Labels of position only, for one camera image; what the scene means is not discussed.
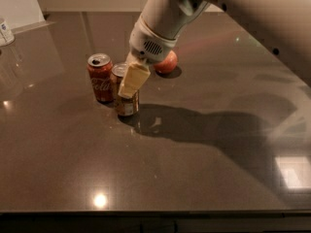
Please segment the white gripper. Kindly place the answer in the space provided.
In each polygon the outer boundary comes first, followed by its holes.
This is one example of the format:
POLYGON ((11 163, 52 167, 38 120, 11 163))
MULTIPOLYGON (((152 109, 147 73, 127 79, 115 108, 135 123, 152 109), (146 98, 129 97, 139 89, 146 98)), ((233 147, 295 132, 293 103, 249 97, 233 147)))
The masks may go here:
POLYGON ((149 78, 151 72, 149 63, 163 61, 175 47, 175 39, 165 39, 152 31, 145 21, 139 17, 129 38, 129 54, 125 62, 128 67, 119 88, 119 96, 125 99, 132 98, 149 78))

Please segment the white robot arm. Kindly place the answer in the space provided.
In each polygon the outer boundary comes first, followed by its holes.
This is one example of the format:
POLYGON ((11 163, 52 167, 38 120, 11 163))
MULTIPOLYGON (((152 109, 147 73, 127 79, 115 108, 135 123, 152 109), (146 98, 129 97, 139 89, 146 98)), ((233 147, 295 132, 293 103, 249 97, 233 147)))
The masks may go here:
POLYGON ((311 0, 148 0, 130 35, 119 96, 132 97, 148 79, 149 67, 165 59, 183 29, 210 5, 311 83, 311 0))

